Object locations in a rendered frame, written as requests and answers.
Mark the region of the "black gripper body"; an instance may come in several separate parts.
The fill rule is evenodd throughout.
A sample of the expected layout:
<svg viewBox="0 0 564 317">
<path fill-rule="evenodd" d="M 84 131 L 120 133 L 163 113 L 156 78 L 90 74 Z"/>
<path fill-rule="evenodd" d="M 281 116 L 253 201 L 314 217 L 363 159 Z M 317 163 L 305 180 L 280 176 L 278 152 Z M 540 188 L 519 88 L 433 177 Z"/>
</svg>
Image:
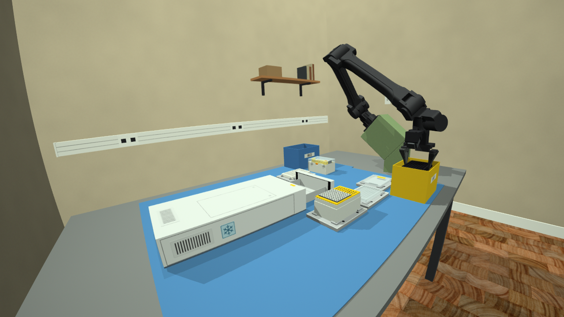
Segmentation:
<svg viewBox="0 0 564 317">
<path fill-rule="evenodd" d="M 412 128 L 412 130 L 418 130 L 417 128 Z M 435 143 L 428 143 L 427 145 L 418 145 L 418 148 L 415 148 L 415 151 L 420 151 L 420 152 L 429 152 L 429 153 L 436 153 L 438 152 L 438 150 L 431 150 L 432 147 L 435 147 Z M 406 143 L 404 142 L 404 145 L 401 146 L 401 148 L 408 148 L 406 146 Z"/>
</svg>

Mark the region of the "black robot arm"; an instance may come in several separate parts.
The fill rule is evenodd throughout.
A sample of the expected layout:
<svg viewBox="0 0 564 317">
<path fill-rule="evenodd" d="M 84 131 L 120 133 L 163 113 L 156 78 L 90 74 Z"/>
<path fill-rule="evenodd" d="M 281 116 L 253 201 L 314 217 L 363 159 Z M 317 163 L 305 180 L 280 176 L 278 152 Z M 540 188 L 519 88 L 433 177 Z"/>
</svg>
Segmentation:
<svg viewBox="0 0 564 317">
<path fill-rule="evenodd" d="M 415 150 L 419 144 L 427 145 L 430 130 L 443 132 L 447 128 L 449 121 L 445 115 L 441 114 L 439 110 L 426 108 L 425 100 L 420 94 L 394 83 L 356 57 L 356 49 L 351 45 L 341 44 L 337 46 L 327 56 L 323 57 L 323 60 L 332 67 L 341 88 L 346 94 L 348 113 L 355 120 L 358 117 L 360 118 L 366 127 L 364 132 L 378 116 L 368 111 L 368 102 L 365 101 L 364 96 L 358 96 L 347 70 L 353 72 L 386 96 L 407 121 L 413 121 L 412 127 L 418 130 L 409 129 L 408 132 L 405 132 L 405 142 L 409 149 Z"/>
</svg>

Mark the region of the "yellow open-top bin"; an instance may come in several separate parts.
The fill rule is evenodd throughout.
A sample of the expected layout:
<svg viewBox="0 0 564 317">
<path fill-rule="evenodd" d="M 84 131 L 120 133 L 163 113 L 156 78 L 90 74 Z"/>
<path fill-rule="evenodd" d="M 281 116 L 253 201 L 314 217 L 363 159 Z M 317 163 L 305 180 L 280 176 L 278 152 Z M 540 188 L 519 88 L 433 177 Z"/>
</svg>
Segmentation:
<svg viewBox="0 0 564 317">
<path fill-rule="evenodd" d="M 436 190 L 440 161 L 433 161 L 428 171 L 402 165 L 403 160 L 393 165 L 390 195 L 426 203 Z"/>
</svg>

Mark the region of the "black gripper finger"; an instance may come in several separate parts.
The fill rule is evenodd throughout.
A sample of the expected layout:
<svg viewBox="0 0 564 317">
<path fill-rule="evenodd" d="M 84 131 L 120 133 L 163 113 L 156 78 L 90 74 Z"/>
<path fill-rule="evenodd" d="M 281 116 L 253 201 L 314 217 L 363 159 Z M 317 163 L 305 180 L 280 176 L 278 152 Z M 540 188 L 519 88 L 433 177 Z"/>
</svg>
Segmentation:
<svg viewBox="0 0 564 317">
<path fill-rule="evenodd" d="M 406 148 L 406 149 L 400 148 L 399 151 L 400 151 L 400 154 L 403 158 L 404 164 L 407 164 L 408 163 L 409 148 Z"/>
<path fill-rule="evenodd" d="M 435 157 L 437 156 L 438 152 L 436 153 L 429 153 L 429 159 L 428 159 L 428 170 L 430 170 L 430 167 L 432 165 L 433 160 L 435 159 Z"/>
</svg>

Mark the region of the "blue open-top box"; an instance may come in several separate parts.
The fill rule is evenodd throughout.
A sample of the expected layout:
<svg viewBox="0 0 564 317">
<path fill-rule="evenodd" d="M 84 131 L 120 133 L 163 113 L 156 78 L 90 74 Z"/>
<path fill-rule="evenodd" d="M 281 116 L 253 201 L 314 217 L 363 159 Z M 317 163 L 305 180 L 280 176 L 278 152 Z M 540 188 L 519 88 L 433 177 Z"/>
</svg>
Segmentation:
<svg viewBox="0 0 564 317">
<path fill-rule="evenodd" d="M 313 144 L 302 143 L 283 150 L 284 166 L 294 170 L 308 168 L 308 158 L 319 156 L 319 146 Z"/>
</svg>

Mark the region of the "blue bench mat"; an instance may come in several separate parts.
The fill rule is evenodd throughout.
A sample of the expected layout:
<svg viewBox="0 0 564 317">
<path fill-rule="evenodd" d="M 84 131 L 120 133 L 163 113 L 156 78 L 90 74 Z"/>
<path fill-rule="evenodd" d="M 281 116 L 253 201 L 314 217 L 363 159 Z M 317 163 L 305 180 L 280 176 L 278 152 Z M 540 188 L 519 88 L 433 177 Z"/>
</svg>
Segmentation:
<svg viewBox="0 0 564 317">
<path fill-rule="evenodd" d="M 282 166 L 139 203 L 163 317 L 333 317 L 364 286 L 422 217 L 426 203 L 387 196 L 336 232 L 306 210 L 165 268 L 149 206 L 294 169 Z"/>
</svg>

